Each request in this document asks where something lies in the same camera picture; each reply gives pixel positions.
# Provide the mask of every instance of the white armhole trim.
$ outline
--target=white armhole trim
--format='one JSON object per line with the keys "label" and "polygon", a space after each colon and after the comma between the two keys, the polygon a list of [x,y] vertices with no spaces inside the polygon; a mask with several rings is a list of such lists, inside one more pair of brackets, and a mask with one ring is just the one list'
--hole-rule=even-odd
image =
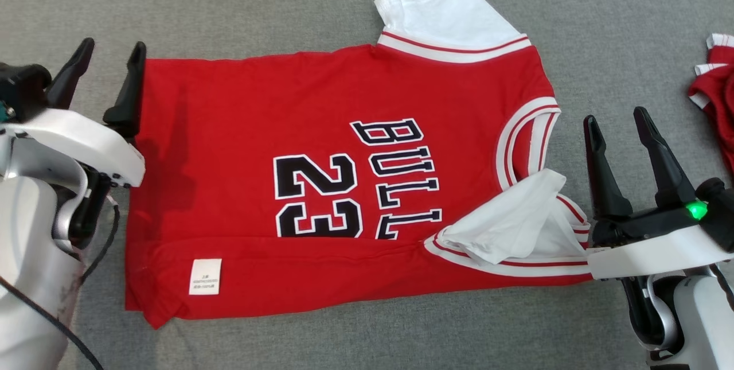
{"label": "white armhole trim", "polygon": [[734,36],[712,33],[711,36],[708,36],[706,39],[706,46],[708,46],[709,49],[713,49],[714,46],[729,46],[730,48],[734,48]]}
{"label": "white armhole trim", "polygon": [[479,265],[460,250],[444,247],[438,243],[438,234],[424,241],[425,249],[444,260],[495,275],[538,278],[538,276],[569,276],[590,274],[587,258],[565,257],[552,259],[508,258],[499,264]]}
{"label": "white armhole trim", "polygon": [[528,174],[530,176],[545,168],[545,153],[548,152],[548,140],[556,125],[559,113],[542,114],[533,119],[532,135],[530,135],[530,153]]}
{"label": "white armhole trim", "polygon": [[589,242],[589,231],[592,229],[592,226],[588,221],[587,214],[576,205],[576,202],[573,202],[566,195],[558,194],[556,198],[564,204],[562,207],[564,208],[564,215],[566,215],[566,219],[571,224],[576,241],[582,243]]}
{"label": "white armhole trim", "polygon": [[[557,116],[557,114],[560,113],[561,109],[558,107],[556,99],[552,96],[543,96],[542,98],[535,98],[534,100],[525,103],[525,105],[517,109],[516,113],[510,117],[500,134],[495,161],[497,166],[497,178],[502,190],[506,190],[517,183],[517,177],[514,174],[514,170],[512,170],[512,151],[514,150],[514,143],[517,140],[517,134],[520,132],[520,129],[522,129],[522,127],[528,122],[536,119],[538,116],[550,116],[552,114],[556,114]],[[545,126],[538,125],[535,127],[534,125],[533,137],[545,137],[545,130],[552,129],[553,123],[555,123],[555,119],[551,117],[550,120],[545,121]],[[542,131],[543,135],[536,134],[536,129],[538,132]],[[545,148],[547,147],[547,144],[548,143],[545,142],[545,145],[543,145],[541,142],[536,143],[536,145],[533,146],[532,143],[530,143],[530,156],[534,155],[537,157],[537,160],[534,163],[535,167],[545,159]]]}

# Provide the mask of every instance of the gray fabric surface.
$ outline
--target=gray fabric surface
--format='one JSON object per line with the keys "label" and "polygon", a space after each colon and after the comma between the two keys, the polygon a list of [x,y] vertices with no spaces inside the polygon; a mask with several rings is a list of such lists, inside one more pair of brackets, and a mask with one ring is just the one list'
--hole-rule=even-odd
{"label": "gray fabric surface", "polygon": [[[654,181],[634,106],[649,109],[695,184],[724,174],[705,117],[685,92],[692,66],[705,61],[708,33],[734,33],[734,0],[488,1],[540,50],[564,110],[548,167],[568,177],[564,192],[584,210],[580,122],[589,113],[603,125],[619,185],[637,208],[653,203]],[[0,58],[10,64],[39,62],[55,72],[82,38],[97,39],[73,103],[94,119],[117,95],[137,40],[154,57],[243,58],[374,42],[381,29],[372,0],[2,0],[0,9]],[[126,194],[115,197],[126,209]],[[645,368],[613,282],[174,320],[153,331],[123,310],[123,249],[120,234],[81,290],[74,322],[110,369]],[[70,346],[60,368],[91,367]]]}

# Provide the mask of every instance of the black cable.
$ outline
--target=black cable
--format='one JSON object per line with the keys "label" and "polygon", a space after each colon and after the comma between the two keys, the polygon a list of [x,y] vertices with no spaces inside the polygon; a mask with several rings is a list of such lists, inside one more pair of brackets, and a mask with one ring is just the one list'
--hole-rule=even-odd
{"label": "black cable", "polygon": [[[84,273],[81,275],[81,278],[79,278],[79,288],[81,288],[81,285],[84,284],[84,281],[86,281],[87,278],[89,278],[89,275],[95,270],[95,268],[97,268],[97,265],[99,265],[100,261],[102,261],[102,258],[104,258],[105,254],[107,254],[107,250],[110,249],[112,242],[115,241],[115,234],[117,234],[118,232],[118,225],[120,224],[120,208],[118,206],[118,203],[115,202],[112,197],[108,196],[107,198],[112,203],[112,208],[115,211],[115,218],[112,221],[112,230],[110,231],[110,235],[107,236],[107,241],[102,246],[102,250],[100,250],[99,254],[97,254],[97,257],[94,259],[94,261],[92,261],[87,270],[84,271]],[[19,289],[16,289],[12,284],[8,283],[8,281],[6,281],[5,278],[2,278],[2,276],[0,276],[0,286],[5,288],[9,293],[18,297],[18,299],[31,307],[32,310],[34,310],[36,313],[39,313],[49,323],[55,326],[58,331],[60,331],[64,336],[71,340],[71,342],[76,345],[79,351],[81,351],[81,354],[84,355],[84,357],[86,357],[90,363],[92,363],[92,366],[95,368],[95,370],[104,370],[102,364],[99,362],[99,360],[97,360],[97,357],[95,357],[92,351],[89,350],[87,345],[84,344],[84,342],[79,339],[76,334],[72,333],[72,331],[67,326],[65,326],[64,323],[58,320],[58,318],[50,315],[46,310],[44,310],[43,307],[36,304],[36,302],[26,296],[26,294],[23,294]]]}
{"label": "black cable", "polygon": [[732,292],[732,288],[729,287],[729,283],[727,283],[727,279],[724,278],[724,274],[721,273],[721,270],[716,264],[710,265],[711,271],[713,271],[713,275],[716,276],[716,279],[719,282],[719,286],[721,286],[721,289],[724,290],[724,292],[727,295],[727,300],[729,301],[729,307],[731,307],[732,311],[734,311],[734,293]]}
{"label": "black cable", "polygon": [[118,233],[118,225],[120,224],[120,208],[118,207],[118,203],[115,201],[112,201],[112,208],[115,210],[115,218],[112,221],[112,230],[110,231],[110,234],[107,236],[107,241],[102,246],[102,250],[100,250],[99,254],[97,254],[97,258],[92,261],[92,263],[89,265],[86,271],[81,275],[81,278],[79,278],[79,287],[84,284],[85,281],[87,281],[87,278],[89,278],[90,274],[92,274],[97,268],[97,265],[99,265],[100,261],[102,261],[102,258],[104,258],[105,254],[107,254],[107,250],[112,247],[112,242],[115,241],[115,234]]}
{"label": "black cable", "polygon": [[8,281],[5,281],[5,278],[2,278],[2,276],[0,276],[0,286],[5,287],[5,289],[10,294],[13,294],[14,296],[18,297],[18,299],[20,299],[22,302],[25,302],[26,305],[31,307],[36,313],[39,313],[42,317],[48,320],[49,323],[55,326],[55,328],[63,333],[64,336],[67,336],[72,343],[76,344],[76,346],[79,348],[79,351],[81,351],[81,354],[84,354],[84,357],[86,357],[87,360],[92,363],[95,370],[104,370],[104,368],[102,368],[102,365],[99,363],[99,360],[97,360],[97,357],[95,357],[94,354],[89,351],[84,342],[79,340],[79,337],[77,337],[76,334],[72,333],[71,330],[69,330],[69,328],[64,325],[64,323],[58,320],[58,318],[50,315],[46,310],[44,310],[43,307],[36,304],[32,299],[29,299],[26,294],[23,294],[19,289],[16,289],[12,284],[8,283]]}

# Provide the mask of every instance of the white sleeve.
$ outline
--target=white sleeve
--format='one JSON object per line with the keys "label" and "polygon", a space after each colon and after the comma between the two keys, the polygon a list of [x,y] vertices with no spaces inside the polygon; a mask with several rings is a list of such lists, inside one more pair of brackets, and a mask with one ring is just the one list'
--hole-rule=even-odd
{"label": "white sleeve", "polygon": [[485,0],[375,0],[385,32],[448,49],[486,49],[524,37]]}

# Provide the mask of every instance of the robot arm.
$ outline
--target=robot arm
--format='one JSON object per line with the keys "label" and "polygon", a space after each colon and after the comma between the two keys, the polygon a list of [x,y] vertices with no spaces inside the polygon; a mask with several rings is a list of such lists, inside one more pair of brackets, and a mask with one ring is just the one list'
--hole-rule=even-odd
{"label": "robot arm", "polygon": [[[68,325],[79,286],[100,259],[84,272],[87,248],[99,235],[97,219],[110,189],[138,186],[145,173],[145,161],[132,145],[139,131],[145,46],[139,42],[133,50],[128,77],[104,124],[68,110],[93,48],[94,40],[84,39],[53,81],[39,65],[0,64],[2,368],[55,368],[66,336],[86,349]],[[112,234],[100,255],[111,239]]]}
{"label": "robot arm", "polygon": [[694,190],[647,111],[636,108],[634,118],[658,185],[657,207],[639,212],[616,184],[595,117],[584,121],[598,221],[592,276],[621,281],[653,370],[734,368],[734,296],[716,267],[734,258],[734,190],[717,178]]}

